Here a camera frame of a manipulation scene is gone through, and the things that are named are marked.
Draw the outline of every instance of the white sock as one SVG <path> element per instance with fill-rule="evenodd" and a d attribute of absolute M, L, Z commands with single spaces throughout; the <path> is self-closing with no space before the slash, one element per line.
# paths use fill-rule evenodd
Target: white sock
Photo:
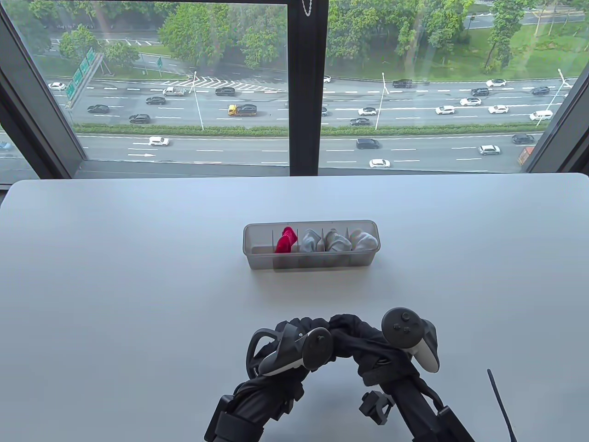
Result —
<path fill-rule="evenodd" d="M 313 229 L 308 229 L 300 240 L 299 252 L 316 252 L 321 235 Z"/>
<path fill-rule="evenodd" d="M 376 250 L 378 248 L 378 240 L 370 233 L 360 229 L 350 233 L 350 241 L 352 242 L 352 250 Z"/>
<path fill-rule="evenodd" d="M 325 235 L 325 250 L 328 252 L 347 252 L 352 250 L 352 243 L 340 235 L 335 229 L 331 229 Z"/>

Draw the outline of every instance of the white table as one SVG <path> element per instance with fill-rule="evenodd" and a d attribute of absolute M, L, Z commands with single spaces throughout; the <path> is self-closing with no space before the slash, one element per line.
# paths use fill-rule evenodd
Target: white table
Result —
<path fill-rule="evenodd" d="M 283 197 L 291 194 L 292 198 Z M 371 219 L 372 266 L 253 272 L 248 223 Z M 245 380 L 251 334 L 407 306 L 438 329 L 424 379 L 477 442 L 587 438 L 589 180 L 573 174 L 28 181 L 0 207 L 0 440 L 194 442 Z M 264 440 L 409 441 L 361 415 L 346 359 Z"/>

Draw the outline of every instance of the median strip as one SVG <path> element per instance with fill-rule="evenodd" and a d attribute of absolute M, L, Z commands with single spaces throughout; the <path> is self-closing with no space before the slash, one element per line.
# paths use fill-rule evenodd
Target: median strip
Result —
<path fill-rule="evenodd" d="M 220 118 L 220 120 L 239 120 L 239 118 Z M 422 136 L 422 135 L 463 135 L 491 133 L 519 133 L 543 131 L 547 122 L 504 123 L 504 124 L 447 124 L 443 126 L 379 126 L 350 127 L 323 126 L 322 137 L 330 136 Z M 201 130 L 197 126 L 135 126 L 131 124 L 74 123 L 73 129 L 78 134 L 117 134 L 143 136 L 202 136 L 202 137 L 288 137 L 289 128 L 281 126 L 210 126 Z"/>

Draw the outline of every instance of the window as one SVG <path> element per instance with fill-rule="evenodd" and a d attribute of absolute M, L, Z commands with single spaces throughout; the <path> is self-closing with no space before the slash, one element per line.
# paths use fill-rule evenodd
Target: window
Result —
<path fill-rule="evenodd" d="M 0 184 L 39 178 L 6 131 L 0 126 Z"/>
<path fill-rule="evenodd" d="M 484 3 L 331 0 L 319 166 L 527 171 L 522 158 L 547 140 L 589 60 L 585 5 Z M 367 107 L 377 112 L 360 126 Z M 359 136 L 380 149 L 359 150 Z"/>
<path fill-rule="evenodd" d="M 2 6 L 83 159 L 289 165 L 286 5 Z"/>

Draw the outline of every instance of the clear plastic container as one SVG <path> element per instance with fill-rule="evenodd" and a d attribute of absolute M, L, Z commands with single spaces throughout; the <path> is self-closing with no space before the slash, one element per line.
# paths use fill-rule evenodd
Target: clear plastic container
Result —
<path fill-rule="evenodd" d="M 290 253 L 275 253 L 282 231 L 288 226 L 294 230 L 299 240 L 292 246 Z M 313 229 L 321 235 L 316 252 L 298 251 L 299 241 L 307 229 Z M 360 229 L 374 236 L 378 245 L 374 250 L 325 252 L 325 235 L 332 229 L 348 239 L 350 233 Z M 379 250 L 378 228 L 375 222 L 368 220 L 249 224 L 243 229 L 243 253 L 254 270 L 369 266 Z"/>

